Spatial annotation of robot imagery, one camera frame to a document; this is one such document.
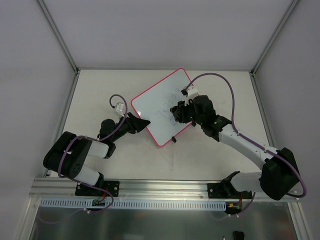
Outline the right aluminium frame post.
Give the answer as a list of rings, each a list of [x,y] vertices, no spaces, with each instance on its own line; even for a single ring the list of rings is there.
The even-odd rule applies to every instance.
[[[277,23],[275,29],[273,30],[273,32],[272,32],[272,34],[270,36],[270,38],[268,39],[266,45],[264,46],[261,54],[259,55],[256,63],[254,64],[253,68],[251,69],[250,74],[251,74],[252,77],[254,77],[257,74],[259,68],[262,66],[262,64],[265,61],[267,55],[271,51],[273,45],[275,44],[276,40],[280,36],[282,30],[285,28],[287,22],[291,18],[292,14],[296,10],[296,8],[298,7],[300,2],[301,2],[300,0],[291,0],[290,1],[288,7],[286,8],[286,10],[284,12],[284,14],[280,18],[279,22]]]

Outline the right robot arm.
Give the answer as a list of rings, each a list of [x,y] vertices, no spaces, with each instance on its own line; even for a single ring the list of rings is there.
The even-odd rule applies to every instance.
[[[243,191],[252,191],[263,192],[279,201],[290,195],[290,190],[299,182],[299,170],[291,150],[257,143],[236,131],[231,120],[216,114],[208,96],[196,96],[188,104],[179,101],[170,112],[176,122],[199,125],[206,136],[238,151],[259,168],[259,172],[229,175],[223,186],[228,197],[235,198]]]

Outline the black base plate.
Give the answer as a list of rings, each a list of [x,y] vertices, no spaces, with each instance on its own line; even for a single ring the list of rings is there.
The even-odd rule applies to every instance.
[[[237,191],[229,182],[207,183],[207,194],[209,199],[251,199],[251,191]]]
[[[101,197],[108,191],[113,197],[119,196],[120,182],[115,180],[104,180],[102,186],[88,186],[83,183],[77,185],[75,195],[80,197]]]

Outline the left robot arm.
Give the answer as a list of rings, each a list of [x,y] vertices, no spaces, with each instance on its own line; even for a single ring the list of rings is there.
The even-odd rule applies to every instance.
[[[141,132],[150,123],[129,112],[118,123],[109,118],[102,121],[97,140],[65,131],[45,155],[43,166],[61,177],[87,185],[93,195],[99,195],[105,188],[104,176],[86,166],[86,158],[110,158],[116,150],[115,141],[126,134]]]

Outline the left aluminium frame post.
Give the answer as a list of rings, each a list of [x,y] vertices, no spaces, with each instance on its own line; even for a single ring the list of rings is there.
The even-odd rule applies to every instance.
[[[39,10],[41,11],[45,21],[47,22],[50,30],[52,31],[56,41],[58,42],[64,56],[66,57],[70,67],[72,68],[72,70],[77,74],[79,71],[79,68],[74,60],[74,58],[72,57],[72,54],[47,6],[47,4],[45,3],[44,0],[35,0],[35,3],[37,4]]]

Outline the black object bottom edge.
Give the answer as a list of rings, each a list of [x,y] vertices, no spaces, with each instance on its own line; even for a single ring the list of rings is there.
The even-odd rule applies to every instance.
[[[244,240],[245,234],[242,231],[234,231],[233,232],[233,239],[234,240]]]

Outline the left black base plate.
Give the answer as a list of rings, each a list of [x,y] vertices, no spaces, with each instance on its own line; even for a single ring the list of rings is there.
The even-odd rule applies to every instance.
[[[75,195],[80,197],[101,197],[108,191],[113,197],[119,196],[120,182],[115,180],[104,180],[102,186],[88,186],[83,183],[77,185]]]

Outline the aluminium mounting rail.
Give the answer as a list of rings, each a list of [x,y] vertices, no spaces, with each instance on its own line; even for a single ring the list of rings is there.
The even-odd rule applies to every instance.
[[[141,180],[119,179],[117,200],[210,201],[205,180]],[[33,180],[30,198],[76,198],[82,186],[57,177]]]

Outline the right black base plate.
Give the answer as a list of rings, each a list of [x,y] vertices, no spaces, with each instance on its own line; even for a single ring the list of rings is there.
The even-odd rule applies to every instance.
[[[237,191],[229,182],[207,183],[207,194],[209,199],[251,199],[251,191]]]

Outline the aluminium frame post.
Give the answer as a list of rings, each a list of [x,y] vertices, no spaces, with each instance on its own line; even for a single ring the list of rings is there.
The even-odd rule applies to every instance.
[[[56,41],[58,42],[64,56],[66,57],[70,67],[72,68],[72,70],[77,74],[79,71],[79,68],[74,60],[74,58],[72,57],[72,54],[47,6],[47,4],[45,3],[44,0],[35,0],[35,3],[37,4],[39,10],[41,11],[45,21],[47,22],[50,30],[52,31]]]
[[[296,8],[298,7],[300,2],[301,2],[300,0],[291,0],[290,1],[288,7],[286,8],[286,10],[284,12],[284,14],[280,18],[279,22],[277,23],[275,29],[273,30],[273,32],[272,32],[272,34],[270,36],[270,38],[268,39],[266,45],[264,46],[261,54],[259,55],[256,63],[254,64],[253,68],[251,69],[250,74],[251,74],[252,77],[254,77],[257,74],[259,68],[262,66],[262,64],[265,61],[267,55],[271,51],[273,45],[275,44],[276,40],[280,36],[282,30],[285,28],[287,22],[291,18],[292,14],[296,10]]]

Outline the pink-framed whiteboard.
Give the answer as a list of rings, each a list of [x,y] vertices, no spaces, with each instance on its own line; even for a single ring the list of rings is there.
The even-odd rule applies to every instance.
[[[191,82],[184,68],[179,68],[158,81],[136,97],[130,104],[139,118],[150,121],[146,127],[159,147],[169,143],[191,123],[175,121],[170,108],[184,101],[186,97],[181,90]]]

